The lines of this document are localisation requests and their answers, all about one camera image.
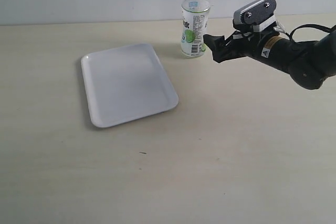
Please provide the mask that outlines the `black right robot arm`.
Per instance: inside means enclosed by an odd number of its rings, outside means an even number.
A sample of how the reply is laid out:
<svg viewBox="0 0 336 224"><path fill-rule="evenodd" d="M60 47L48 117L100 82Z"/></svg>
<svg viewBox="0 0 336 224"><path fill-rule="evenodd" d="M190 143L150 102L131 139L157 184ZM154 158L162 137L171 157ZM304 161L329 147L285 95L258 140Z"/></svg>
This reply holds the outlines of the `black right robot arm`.
<svg viewBox="0 0 336 224"><path fill-rule="evenodd" d="M316 90L327 78L335 76L335 27L316 24L302 27L318 29L327 35L319 41L294 41L293 34L283 38L274 27L269 27L262 32L235 31L228 38L206 34L203 39L217 63L249 57L290 75L305 89Z"/></svg>

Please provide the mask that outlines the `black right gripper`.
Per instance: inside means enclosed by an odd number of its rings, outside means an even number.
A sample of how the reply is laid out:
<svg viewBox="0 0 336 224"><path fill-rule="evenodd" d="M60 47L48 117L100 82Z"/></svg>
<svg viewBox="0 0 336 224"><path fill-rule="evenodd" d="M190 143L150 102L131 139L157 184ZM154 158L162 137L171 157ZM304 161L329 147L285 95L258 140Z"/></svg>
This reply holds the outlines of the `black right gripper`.
<svg viewBox="0 0 336 224"><path fill-rule="evenodd" d="M216 63L239 59L253 55L262 42L279 33L274 30L264 30L260 33L242 33L235 31L228 38L225 36L203 36L204 44L211 50L213 60Z"/></svg>

